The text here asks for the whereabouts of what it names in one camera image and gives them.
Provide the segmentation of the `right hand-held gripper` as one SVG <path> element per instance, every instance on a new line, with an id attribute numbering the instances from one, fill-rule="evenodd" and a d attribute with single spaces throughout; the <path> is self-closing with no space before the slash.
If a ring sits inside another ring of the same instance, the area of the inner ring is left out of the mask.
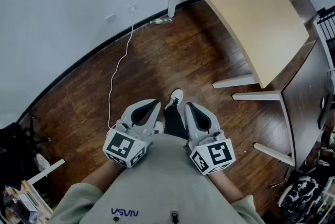
<path id="1" fill-rule="evenodd" d="M 185 123 L 190 138 L 187 143 L 191 151 L 189 158 L 202 175 L 224 170 L 235 162 L 232 142 L 220 130 L 214 113 L 202 105 L 188 102 Z"/>

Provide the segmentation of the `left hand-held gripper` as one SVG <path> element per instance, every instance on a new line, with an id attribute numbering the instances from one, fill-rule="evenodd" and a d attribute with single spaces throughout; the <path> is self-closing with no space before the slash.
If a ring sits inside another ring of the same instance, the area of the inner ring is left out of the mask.
<path id="1" fill-rule="evenodd" d="M 157 99 L 141 100 L 127 107 L 121 120 L 107 133 L 104 154 L 124 167 L 133 167 L 152 143 L 151 133 L 160 109 Z"/>

